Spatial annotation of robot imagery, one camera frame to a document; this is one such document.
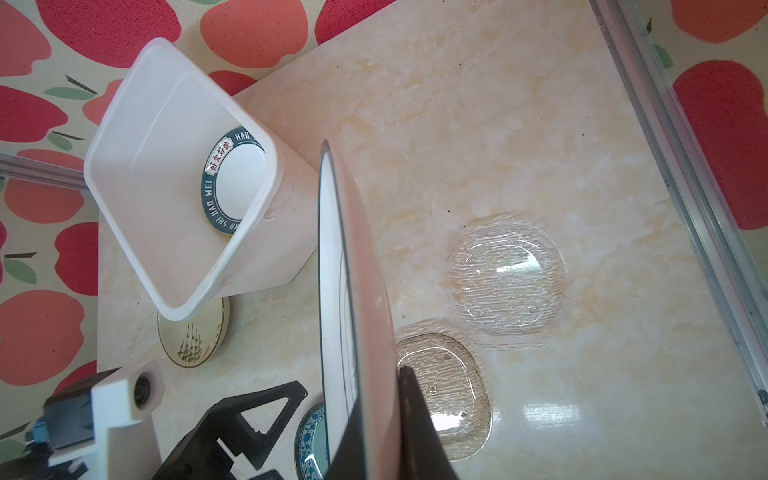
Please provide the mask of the white plate dark lettered rim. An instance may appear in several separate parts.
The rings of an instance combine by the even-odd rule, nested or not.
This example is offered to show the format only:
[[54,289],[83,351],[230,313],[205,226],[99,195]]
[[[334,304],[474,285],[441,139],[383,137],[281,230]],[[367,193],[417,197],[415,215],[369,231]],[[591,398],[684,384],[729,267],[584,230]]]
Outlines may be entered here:
[[200,186],[206,219],[232,235],[244,219],[266,175],[265,151],[240,126],[223,135],[206,158]]

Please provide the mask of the white plastic bin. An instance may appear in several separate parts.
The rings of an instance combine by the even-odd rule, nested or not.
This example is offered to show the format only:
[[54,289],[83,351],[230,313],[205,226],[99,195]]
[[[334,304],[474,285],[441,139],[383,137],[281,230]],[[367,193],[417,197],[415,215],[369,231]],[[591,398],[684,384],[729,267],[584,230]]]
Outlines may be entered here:
[[[217,141],[246,128],[265,179],[232,234],[202,209]],[[160,314],[191,318],[207,301],[289,283],[317,245],[318,175],[163,38],[141,51],[87,151],[88,188]]]

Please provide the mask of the white plate black flower outline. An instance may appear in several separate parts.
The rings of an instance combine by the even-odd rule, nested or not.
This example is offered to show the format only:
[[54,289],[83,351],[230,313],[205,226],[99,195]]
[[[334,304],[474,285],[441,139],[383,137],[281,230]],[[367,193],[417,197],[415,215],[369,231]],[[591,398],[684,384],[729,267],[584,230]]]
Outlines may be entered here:
[[319,169],[318,286],[330,463],[359,413],[365,479],[395,479],[400,418],[391,309],[362,196],[328,141]]

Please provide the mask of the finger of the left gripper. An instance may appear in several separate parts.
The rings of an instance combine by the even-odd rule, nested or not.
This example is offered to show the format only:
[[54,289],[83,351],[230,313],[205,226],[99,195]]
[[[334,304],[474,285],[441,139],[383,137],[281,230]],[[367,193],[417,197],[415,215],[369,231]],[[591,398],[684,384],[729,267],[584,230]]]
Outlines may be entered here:
[[[156,479],[232,479],[234,458],[244,455],[262,468],[288,422],[307,397],[298,381],[227,397],[210,407],[163,461]],[[243,413],[284,400],[286,404],[266,432],[255,430]]]

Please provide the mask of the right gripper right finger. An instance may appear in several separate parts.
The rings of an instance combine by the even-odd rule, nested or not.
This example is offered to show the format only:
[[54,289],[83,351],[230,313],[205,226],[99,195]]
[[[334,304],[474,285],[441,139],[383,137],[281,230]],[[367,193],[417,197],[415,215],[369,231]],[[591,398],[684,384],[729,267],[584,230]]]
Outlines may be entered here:
[[398,371],[401,424],[399,479],[458,480],[431,420],[414,370]]

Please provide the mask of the beige plate brown rim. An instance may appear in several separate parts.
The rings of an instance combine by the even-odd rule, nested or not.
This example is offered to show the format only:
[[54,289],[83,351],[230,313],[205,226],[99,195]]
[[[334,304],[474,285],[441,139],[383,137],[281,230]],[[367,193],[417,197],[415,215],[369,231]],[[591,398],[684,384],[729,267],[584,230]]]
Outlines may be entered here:
[[191,369],[211,359],[222,345],[231,318],[228,297],[208,301],[185,321],[171,321],[157,314],[157,330],[163,351],[178,367]]

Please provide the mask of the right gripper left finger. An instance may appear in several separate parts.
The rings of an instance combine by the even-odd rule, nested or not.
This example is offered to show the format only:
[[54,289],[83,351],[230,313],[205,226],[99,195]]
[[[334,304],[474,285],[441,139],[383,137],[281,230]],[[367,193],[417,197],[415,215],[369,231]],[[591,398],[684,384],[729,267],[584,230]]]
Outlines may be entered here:
[[324,475],[325,480],[364,480],[366,478],[361,422],[359,413],[351,415],[339,448]]

